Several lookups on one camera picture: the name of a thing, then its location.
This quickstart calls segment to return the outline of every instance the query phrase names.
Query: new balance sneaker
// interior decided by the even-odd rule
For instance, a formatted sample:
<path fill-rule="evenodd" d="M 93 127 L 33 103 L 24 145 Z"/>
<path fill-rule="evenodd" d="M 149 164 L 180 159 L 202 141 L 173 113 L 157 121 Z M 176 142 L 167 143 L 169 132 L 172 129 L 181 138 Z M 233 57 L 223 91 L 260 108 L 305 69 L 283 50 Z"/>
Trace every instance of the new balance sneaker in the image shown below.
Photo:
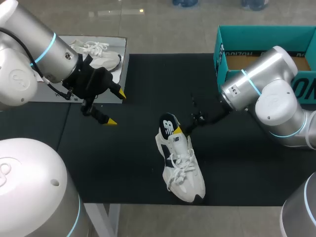
<path fill-rule="evenodd" d="M 107 51 L 108 43 L 92 42 L 86 43 L 76 39 L 69 45 L 74 51 L 82 55 L 88 55 L 93 58 L 90 66 L 93 68 L 106 68 L 109 72 L 116 69 L 121 61 L 121 56 L 114 51 Z"/>
<path fill-rule="evenodd" d="M 168 191 L 179 199 L 190 203 L 201 201 L 205 196 L 204 179 L 191 138 L 186 138 L 179 125 L 172 114 L 164 114 L 160 118 L 156 143 L 165 161 L 162 177 Z"/>

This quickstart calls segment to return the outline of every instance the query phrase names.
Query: floor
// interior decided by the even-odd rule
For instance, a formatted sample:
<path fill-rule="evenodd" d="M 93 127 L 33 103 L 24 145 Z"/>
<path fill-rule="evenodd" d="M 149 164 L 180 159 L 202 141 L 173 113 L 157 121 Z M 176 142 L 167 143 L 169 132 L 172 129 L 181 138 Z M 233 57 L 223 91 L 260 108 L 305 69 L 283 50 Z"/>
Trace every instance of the floor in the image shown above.
<path fill-rule="evenodd" d="M 217 26 L 316 25 L 315 0 L 270 0 L 261 12 L 239 0 L 20 0 L 60 35 L 128 37 L 131 53 L 213 52 Z M 121 206 L 119 237 L 281 237 L 280 207 Z"/>
<path fill-rule="evenodd" d="M 213 52 L 218 25 L 315 25 L 315 0 L 270 0 L 261 12 L 240 0 L 20 0 L 60 35 L 128 37 L 131 53 Z"/>

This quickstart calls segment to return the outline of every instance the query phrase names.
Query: cable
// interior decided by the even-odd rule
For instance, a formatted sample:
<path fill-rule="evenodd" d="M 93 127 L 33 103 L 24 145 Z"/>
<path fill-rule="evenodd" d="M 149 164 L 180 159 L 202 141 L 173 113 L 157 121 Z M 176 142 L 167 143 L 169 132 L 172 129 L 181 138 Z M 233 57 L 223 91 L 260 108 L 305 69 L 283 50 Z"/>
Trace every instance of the cable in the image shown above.
<path fill-rule="evenodd" d="M 25 44 L 24 44 L 14 33 L 12 33 L 11 31 L 9 31 L 9 30 L 7 30 L 7 29 L 5 29 L 5 28 L 1 28 L 1 27 L 0 27 L 0 32 L 3 32 L 3 33 L 5 33 L 6 35 L 12 37 L 15 41 L 17 41 L 17 42 L 22 46 L 22 48 L 24 49 L 24 51 L 25 51 L 26 54 L 28 55 L 28 57 L 29 57 L 31 63 L 33 64 L 33 67 L 34 67 L 35 71 L 39 74 L 39 76 L 40 76 L 41 78 L 44 78 L 45 80 L 47 80 L 47 79 L 44 77 L 43 73 L 40 71 L 39 67 L 37 66 L 37 64 L 36 64 L 36 62 L 35 62 L 35 60 L 34 60 L 34 58 L 32 57 L 30 51 L 29 51 L 28 48 L 25 46 Z M 71 94 L 72 94 L 71 92 L 68 92 L 67 94 L 65 94 L 65 93 L 63 93 L 63 92 L 57 90 L 57 89 L 56 89 L 54 86 L 52 86 L 51 84 L 47 84 L 47 85 L 48 85 L 48 87 L 51 88 L 54 92 L 56 92 L 58 95 L 62 96 L 62 97 L 65 98 L 66 100 L 69 100 L 69 99 L 70 99 Z"/>

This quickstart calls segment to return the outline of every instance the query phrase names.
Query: black mat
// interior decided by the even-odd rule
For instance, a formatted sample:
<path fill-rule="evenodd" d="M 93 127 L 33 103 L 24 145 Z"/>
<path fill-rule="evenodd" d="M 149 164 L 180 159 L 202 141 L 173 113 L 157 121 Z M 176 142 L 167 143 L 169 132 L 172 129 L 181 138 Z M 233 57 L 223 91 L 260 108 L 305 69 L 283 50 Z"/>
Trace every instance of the black mat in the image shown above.
<path fill-rule="evenodd" d="M 57 149 L 68 114 L 69 103 L 29 102 L 0 112 L 0 140 L 31 138 Z"/>
<path fill-rule="evenodd" d="M 131 55 L 127 101 L 98 105 L 118 126 L 100 126 L 71 105 L 58 151 L 84 202 L 182 204 L 162 179 L 155 135 L 162 113 L 190 120 L 191 92 L 213 109 L 212 54 Z M 247 113 L 196 129 L 192 142 L 203 205 L 280 206 L 316 170 L 315 152 L 274 144 Z"/>

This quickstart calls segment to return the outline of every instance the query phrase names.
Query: shoe lace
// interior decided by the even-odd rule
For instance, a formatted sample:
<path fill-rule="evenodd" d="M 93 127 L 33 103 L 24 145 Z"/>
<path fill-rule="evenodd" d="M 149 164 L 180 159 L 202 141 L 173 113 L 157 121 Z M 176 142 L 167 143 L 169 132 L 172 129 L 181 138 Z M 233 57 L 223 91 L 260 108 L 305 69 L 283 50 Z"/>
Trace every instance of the shoe lace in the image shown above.
<path fill-rule="evenodd" d="M 88 41 L 84 44 L 83 52 L 102 57 L 103 50 L 107 50 L 108 46 L 108 43 Z"/>
<path fill-rule="evenodd" d="M 170 191 L 170 186 L 172 183 L 182 183 L 186 177 L 186 172 L 195 170 L 195 166 L 193 160 L 194 160 L 194 150 L 189 149 L 188 154 L 185 155 L 176 155 L 177 160 L 176 162 L 173 161 L 173 157 L 175 154 L 170 155 L 172 166 L 174 167 L 173 174 L 170 176 L 168 183 L 167 183 L 167 189 Z"/>

